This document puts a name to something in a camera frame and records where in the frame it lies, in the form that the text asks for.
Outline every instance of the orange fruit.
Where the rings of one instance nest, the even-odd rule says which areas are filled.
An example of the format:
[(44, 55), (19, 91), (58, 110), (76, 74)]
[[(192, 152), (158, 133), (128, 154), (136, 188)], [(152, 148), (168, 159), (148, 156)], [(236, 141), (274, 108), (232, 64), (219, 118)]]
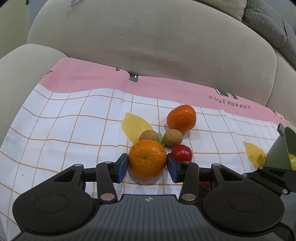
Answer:
[(141, 140), (132, 145), (128, 153), (128, 163), (136, 176), (154, 178), (166, 165), (166, 152), (157, 141)]
[(195, 110), (190, 105), (180, 105), (168, 114), (167, 123), (170, 129), (187, 132), (196, 124)]

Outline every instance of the beige pillow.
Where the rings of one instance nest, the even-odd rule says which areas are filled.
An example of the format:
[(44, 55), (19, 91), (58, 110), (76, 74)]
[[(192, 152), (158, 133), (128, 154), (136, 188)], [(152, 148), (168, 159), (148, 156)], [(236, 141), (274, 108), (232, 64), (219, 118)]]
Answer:
[(242, 21), (247, 0), (198, 0)]

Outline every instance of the red tomato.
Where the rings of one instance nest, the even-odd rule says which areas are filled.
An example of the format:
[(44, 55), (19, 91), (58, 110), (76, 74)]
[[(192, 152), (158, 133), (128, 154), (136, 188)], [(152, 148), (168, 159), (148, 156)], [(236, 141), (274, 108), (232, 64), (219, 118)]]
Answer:
[(177, 145), (172, 149), (171, 154), (179, 162), (192, 161), (192, 151), (188, 146)]

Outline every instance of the green container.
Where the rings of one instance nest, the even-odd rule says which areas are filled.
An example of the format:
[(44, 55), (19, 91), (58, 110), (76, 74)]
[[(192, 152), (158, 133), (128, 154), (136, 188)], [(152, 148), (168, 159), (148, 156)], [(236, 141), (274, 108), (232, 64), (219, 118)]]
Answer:
[(292, 170), (289, 154), (296, 156), (296, 133), (281, 123), (277, 131), (279, 136), (267, 153), (264, 166)]

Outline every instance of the sofa seam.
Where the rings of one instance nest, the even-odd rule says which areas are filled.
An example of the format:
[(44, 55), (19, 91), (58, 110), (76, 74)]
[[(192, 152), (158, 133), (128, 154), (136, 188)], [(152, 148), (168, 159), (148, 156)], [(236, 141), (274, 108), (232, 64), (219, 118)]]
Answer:
[(268, 105), (268, 103), (269, 103), (269, 101), (270, 101), (270, 99), (271, 99), (271, 96), (272, 96), (272, 94), (273, 94), (273, 92), (274, 92), (274, 87), (275, 87), (275, 85), (276, 85), (276, 80), (277, 80), (277, 75), (278, 75), (278, 70), (279, 70), (279, 57), (278, 57), (278, 55), (277, 55), (277, 53), (276, 53), (276, 51), (274, 50), (274, 53), (275, 53), (275, 55), (276, 55), (276, 73), (275, 73), (275, 76), (274, 76), (274, 84), (273, 84), (273, 86), (272, 86), (272, 90), (271, 90), (271, 93), (270, 93), (270, 96), (269, 96), (269, 98), (268, 98), (268, 100), (267, 100), (267, 103), (266, 103), (266, 107), (267, 107), (267, 105)]

